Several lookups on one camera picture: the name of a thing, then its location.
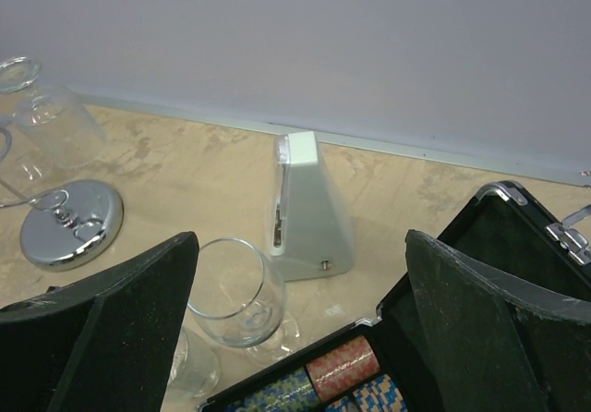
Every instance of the blue poker chip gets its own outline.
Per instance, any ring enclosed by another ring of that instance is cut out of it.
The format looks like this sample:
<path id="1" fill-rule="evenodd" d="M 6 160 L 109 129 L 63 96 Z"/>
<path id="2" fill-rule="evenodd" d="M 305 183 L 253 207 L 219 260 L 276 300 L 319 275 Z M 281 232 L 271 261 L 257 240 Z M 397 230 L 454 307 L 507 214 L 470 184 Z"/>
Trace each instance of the blue poker chip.
<path id="1" fill-rule="evenodd" d="M 307 411 L 320 405 L 306 371 L 298 369 L 244 399 L 247 410 Z"/>
<path id="2" fill-rule="evenodd" d="M 348 396 L 345 396 L 328 405 L 324 410 L 325 412 L 356 412 L 359 409 L 357 409 L 355 403 Z"/>
<path id="3" fill-rule="evenodd" d="M 242 401 L 236 401 L 231 405 L 226 406 L 223 412 L 240 412 L 241 410 L 244 410 L 244 408 L 242 407 Z"/>
<path id="4" fill-rule="evenodd" d="M 353 392 L 359 408 L 365 412 L 381 411 L 381 403 L 370 384 L 366 384 Z"/>
<path id="5" fill-rule="evenodd" d="M 383 407 L 395 412 L 404 412 L 406 410 L 403 396 L 388 374 L 379 376 L 369 385 Z"/>

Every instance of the beige floor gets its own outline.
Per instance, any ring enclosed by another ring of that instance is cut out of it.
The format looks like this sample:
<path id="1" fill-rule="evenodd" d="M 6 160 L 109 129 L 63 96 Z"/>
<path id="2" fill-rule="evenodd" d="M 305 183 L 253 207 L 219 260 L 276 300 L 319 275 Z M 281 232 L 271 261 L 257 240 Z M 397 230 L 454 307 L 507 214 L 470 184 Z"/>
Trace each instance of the beige floor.
<path id="1" fill-rule="evenodd" d="M 88 167 L 56 179 L 92 177 L 113 184 L 126 205 L 121 233 L 97 260 L 66 273 L 46 273 L 29 264 L 18 248 L 28 209 L 3 210 L 1 306 L 40 294 L 48 285 L 77 281 L 180 231 L 195 231 L 202 244 L 218 236 L 239 236 L 262 246 L 273 172 L 271 136 L 90 109 L 107 131 L 110 145 Z M 288 308 L 299 320 L 305 344 L 350 321 L 375 316 L 380 299 L 404 274 L 408 229 L 436 236 L 481 185 L 511 178 L 331 145 L 323 145 L 322 151 L 353 218 L 357 261 L 350 273 L 288 284 Z M 587 188 L 518 179 L 559 218 L 591 202 Z M 189 315 L 187 325 L 202 334 Z M 241 352 L 211 346 L 223 367 L 216 390 L 257 370 Z"/>

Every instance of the wine glass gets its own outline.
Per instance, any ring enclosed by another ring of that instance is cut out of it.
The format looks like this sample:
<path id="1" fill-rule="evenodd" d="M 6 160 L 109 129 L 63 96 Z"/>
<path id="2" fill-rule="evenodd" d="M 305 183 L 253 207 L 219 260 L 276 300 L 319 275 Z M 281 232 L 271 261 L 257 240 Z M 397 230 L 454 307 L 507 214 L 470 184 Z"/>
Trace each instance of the wine glass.
<path id="1" fill-rule="evenodd" d="M 247 241 L 219 238 L 200 249 L 188 308 L 214 341 L 245 348 L 262 367 L 287 357 L 300 333 L 286 299 L 277 269 Z"/>

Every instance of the briefcase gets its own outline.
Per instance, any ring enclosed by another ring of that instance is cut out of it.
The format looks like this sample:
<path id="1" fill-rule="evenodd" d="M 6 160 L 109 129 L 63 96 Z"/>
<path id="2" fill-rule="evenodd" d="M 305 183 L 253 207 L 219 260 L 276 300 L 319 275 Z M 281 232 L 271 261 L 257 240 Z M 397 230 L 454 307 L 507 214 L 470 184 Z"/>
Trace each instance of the briefcase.
<path id="1" fill-rule="evenodd" d="M 530 283 L 591 301 L 591 250 L 573 227 L 589 214 L 591 206 L 560 222 L 519 183 L 494 182 L 438 239 Z M 376 314 L 216 394 L 198 410 L 444 410 L 408 275 Z"/>

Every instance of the white device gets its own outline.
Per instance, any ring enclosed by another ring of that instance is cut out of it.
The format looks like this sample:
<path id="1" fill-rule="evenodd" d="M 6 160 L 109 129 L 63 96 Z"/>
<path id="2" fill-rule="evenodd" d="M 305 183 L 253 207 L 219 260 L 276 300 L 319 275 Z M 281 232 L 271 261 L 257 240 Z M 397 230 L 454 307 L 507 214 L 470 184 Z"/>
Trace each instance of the white device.
<path id="1" fill-rule="evenodd" d="M 347 210 L 314 132 L 277 137 L 267 251 L 285 281 L 348 272 L 355 263 Z"/>

